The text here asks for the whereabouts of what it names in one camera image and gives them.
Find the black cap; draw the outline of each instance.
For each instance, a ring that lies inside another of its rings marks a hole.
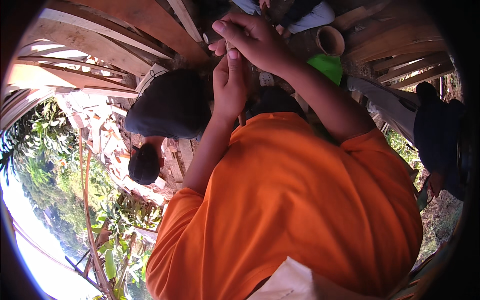
[[[152,144],[144,144],[140,149],[136,146],[133,148],[136,151],[128,163],[130,178],[141,185],[154,183],[160,173],[155,147]]]

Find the wooden board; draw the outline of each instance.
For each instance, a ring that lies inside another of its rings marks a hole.
[[[396,89],[401,89],[404,87],[409,87],[412,85],[419,84],[424,81],[429,81],[433,79],[437,79],[439,77],[442,77],[444,75],[447,75],[451,72],[454,71],[454,67],[450,61],[441,64],[440,66],[436,66],[428,71],[425,71],[423,73],[420,73],[418,75],[412,76],[410,78],[407,78],[403,81],[400,81],[399,83],[393,84],[390,87],[391,88],[396,88]]]
[[[71,24],[39,18],[31,36],[54,40],[137,76],[145,76],[151,67],[146,61],[111,39]]]
[[[330,26],[338,29],[339,31],[345,31],[351,28],[359,21],[368,18],[369,16],[381,11],[385,6],[390,3],[390,0],[381,1],[369,7],[360,6],[349,12],[344,13],[341,16],[335,18]]]
[[[72,69],[64,69],[43,63],[18,61],[13,65],[8,84],[23,88],[37,88],[43,86],[65,86],[84,88],[85,85],[106,88],[120,88],[130,90],[127,85],[102,78],[90,73]]]
[[[101,16],[88,12],[73,3],[52,1],[45,8],[40,18],[61,21],[81,28],[95,31],[118,41],[135,46],[163,59],[171,59],[173,53],[162,49],[157,44],[131,32],[130,30],[106,20]]]
[[[132,99],[135,99],[138,96],[138,93],[132,90],[125,90],[125,89],[119,89],[119,88],[107,88],[107,87],[99,87],[99,86],[91,86],[91,85],[86,85],[82,89],[82,92],[84,92],[85,94],[132,98]]]
[[[179,139],[179,150],[181,152],[181,159],[185,165],[185,170],[188,171],[193,159],[192,143],[187,139]]]
[[[432,52],[418,52],[418,53],[407,53],[407,54],[401,54],[398,56],[395,56],[394,58],[390,60],[385,60],[381,62],[377,62],[373,65],[373,70],[375,72],[382,71],[385,69],[390,69],[392,67],[399,66],[401,64],[411,62],[414,60],[419,60],[421,58],[424,58],[427,55],[432,54]]]
[[[193,65],[208,61],[208,55],[155,0],[75,0],[124,20],[158,39]]]
[[[190,14],[188,13],[187,8],[185,7],[185,4],[183,4],[182,0],[168,0],[168,2],[188,34],[195,42],[201,42],[202,37],[198,33],[197,27],[193,23],[193,20],[190,17]]]
[[[63,46],[63,47],[56,47],[56,48],[50,48],[50,49],[45,49],[45,50],[33,52],[33,54],[35,54],[36,56],[41,56],[41,55],[52,54],[52,53],[55,53],[55,52],[61,52],[61,51],[71,50],[71,49],[72,49],[72,48],[70,48],[70,47]]]
[[[60,63],[68,63],[72,65],[79,65],[79,66],[84,66],[84,67],[89,67],[92,69],[97,69],[97,70],[102,70],[102,71],[107,71],[110,73],[118,74],[118,75],[128,75],[127,72],[124,71],[117,71],[111,68],[107,67],[102,67],[102,66],[97,66],[92,63],[88,62],[83,62],[83,61],[78,61],[78,60],[68,60],[68,59],[59,59],[59,58],[50,58],[50,57],[45,57],[45,56],[20,56],[17,58],[18,60],[27,60],[27,61],[50,61],[50,62],[60,62]]]
[[[412,72],[418,71],[418,70],[423,70],[431,66],[435,66],[444,62],[449,61],[450,58],[448,57],[448,54],[445,52],[438,52],[431,54],[417,62],[411,63],[409,65],[403,66],[399,69],[389,71],[387,74],[380,76],[377,78],[377,80],[381,83],[394,80],[397,78],[400,78],[402,76],[405,76],[407,74],[410,74]]]
[[[406,45],[402,47],[398,47],[393,50],[385,51],[377,55],[370,56],[362,61],[372,61],[372,60],[379,60],[385,57],[393,56],[393,55],[402,55],[402,54],[409,54],[409,53],[417,53],[417,52],[438,52],[438,51],[447,51],[447,46],[444,41],[427,41],[421,42],[411,45]]]
[[[402,24],[365,40],[350,50],[347,58],[360,61],[399,47],[435,40],[442,40],[442,36],[433,24]]]

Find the orange t-shirt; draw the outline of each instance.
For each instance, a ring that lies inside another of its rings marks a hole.
[[[242,300],[290,256],[385,296],[421,240],[408,174],[378,129],[338,147],[294,113],[264,113],[233,132],[205,196],[170,200],[146,283],[154,299]]]

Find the white shoe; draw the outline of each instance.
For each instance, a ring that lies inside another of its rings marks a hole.
[[[260,76],[260,86],[273,86],[275,85],[275,81],[273,79],[273,75],[269,72],[261,72]]]

